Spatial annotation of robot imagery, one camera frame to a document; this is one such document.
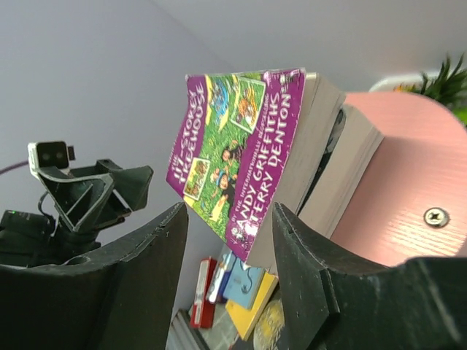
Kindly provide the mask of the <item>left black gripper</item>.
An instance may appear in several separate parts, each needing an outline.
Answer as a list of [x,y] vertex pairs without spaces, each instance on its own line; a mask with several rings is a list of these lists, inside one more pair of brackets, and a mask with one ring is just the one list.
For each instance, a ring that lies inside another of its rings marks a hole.
[[38,172],[46,189],[38,202],[39,213],[6,210],[1,218],[2,265],[32,268],[64,263],[100,248],[101,230],[146,207],[153,177],[150,166],[121,168],[103,159],[96,161],[96,167],[106,174],[73,177],[62,171]]

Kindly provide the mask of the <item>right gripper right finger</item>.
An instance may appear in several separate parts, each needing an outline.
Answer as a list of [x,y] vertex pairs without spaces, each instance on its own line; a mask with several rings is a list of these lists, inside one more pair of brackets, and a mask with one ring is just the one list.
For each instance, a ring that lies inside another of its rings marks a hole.
[[387,267],[272,210],[292,349],[464,349],[466,259],[416,257]]

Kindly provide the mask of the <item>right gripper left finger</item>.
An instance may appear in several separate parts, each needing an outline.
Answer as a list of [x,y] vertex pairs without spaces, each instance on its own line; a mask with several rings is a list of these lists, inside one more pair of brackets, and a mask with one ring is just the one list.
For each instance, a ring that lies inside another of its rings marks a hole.
[[3,349],[164,349],[188,236],[176,203],[62,265],[1,268]]

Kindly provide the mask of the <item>purple 117-Storey Treehouse book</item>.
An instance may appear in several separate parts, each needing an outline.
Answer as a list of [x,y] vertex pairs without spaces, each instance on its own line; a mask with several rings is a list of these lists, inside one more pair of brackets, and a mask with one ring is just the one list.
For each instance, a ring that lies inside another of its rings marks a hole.
[[306,203],[345,94],[303,68],[185,83],[166,181],[238,258],[276,274],[272,208]]

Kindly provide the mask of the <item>Little Women book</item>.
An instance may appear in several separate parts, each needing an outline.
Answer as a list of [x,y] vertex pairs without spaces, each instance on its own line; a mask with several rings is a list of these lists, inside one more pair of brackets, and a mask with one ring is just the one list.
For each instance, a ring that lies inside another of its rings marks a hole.
[[345,104],[299,207],[299,219],[330,238],[383,138],[364,113]]

